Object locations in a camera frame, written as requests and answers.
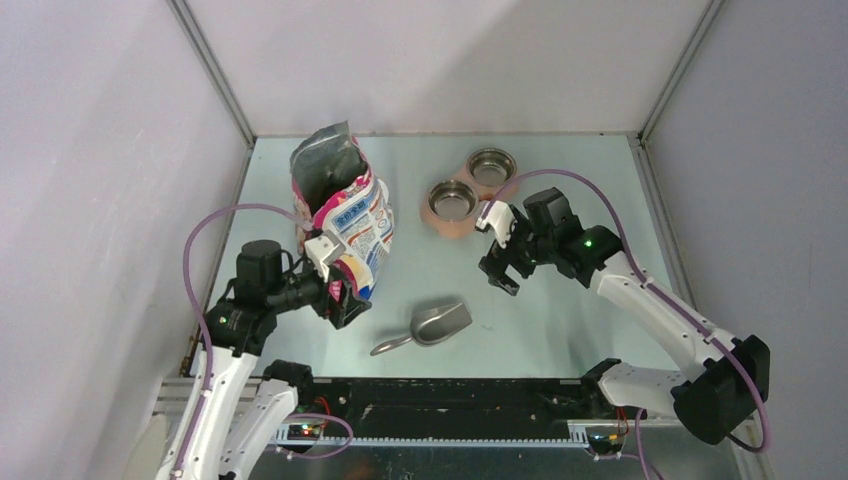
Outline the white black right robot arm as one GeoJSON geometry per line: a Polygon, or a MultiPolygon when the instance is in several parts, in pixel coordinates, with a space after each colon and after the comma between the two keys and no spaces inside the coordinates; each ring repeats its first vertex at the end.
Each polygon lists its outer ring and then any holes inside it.
{"type": "Polygon", "coordinates": [[[484,204],[476,221],[495,239],[479,267],[490,285],[516,295],[514,269],[527,279],[552,265],[633,316],[675,364],[637,368],[607,359],[582,378],[585,411],[606,418],[619,407],[676,417],[700,441],[716,445],[768,398],[771,352],[755,335],[741,339],[716,326],[658,283],[626,251],[622,236],[603,225],[582,226],[564,194],[549,188],[517,208],[484,204]]]}

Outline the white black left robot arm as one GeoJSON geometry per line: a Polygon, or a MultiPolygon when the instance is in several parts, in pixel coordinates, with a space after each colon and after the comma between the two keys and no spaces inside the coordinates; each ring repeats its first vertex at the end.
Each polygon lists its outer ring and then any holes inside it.
{"type": "Polygon", "coordinates": [[[249,410],[233,419],[244,387],[282,313],[310,306],[337,329],[370,307],[336,262],[345,251],[330,233],[305,243],[301,272],[272,240],[244,244],[236,276],[201,317],[203,346],[186,410],[156,474],[159,479],[245,479],[288,417],[316,403],[308,366],[276,361],[249,410]]]}

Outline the metal food scoop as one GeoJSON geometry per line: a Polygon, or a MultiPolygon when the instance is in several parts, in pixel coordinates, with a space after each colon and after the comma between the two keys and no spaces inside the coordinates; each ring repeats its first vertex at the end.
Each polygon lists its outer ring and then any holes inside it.
{"type": "Polygon", "coordinates": [[[471,313],[464,302],[421,310],[412,315],[408,334],[377,345],[369,355],[381,355],[409,343],[432,347],[448,340],[472,323],[471,313]]]}

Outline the pet food bag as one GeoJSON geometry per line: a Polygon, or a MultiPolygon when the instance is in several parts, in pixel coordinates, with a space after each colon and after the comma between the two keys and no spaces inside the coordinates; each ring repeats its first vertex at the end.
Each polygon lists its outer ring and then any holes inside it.
{"type": "Polygon", "coordinates": [[[386,183],[372,169],[346,121],[323,127],[289,159],[294,206],[314,229],[344,246],[336,260],[360,297],[371,298],[395,230],[386,183]]]}

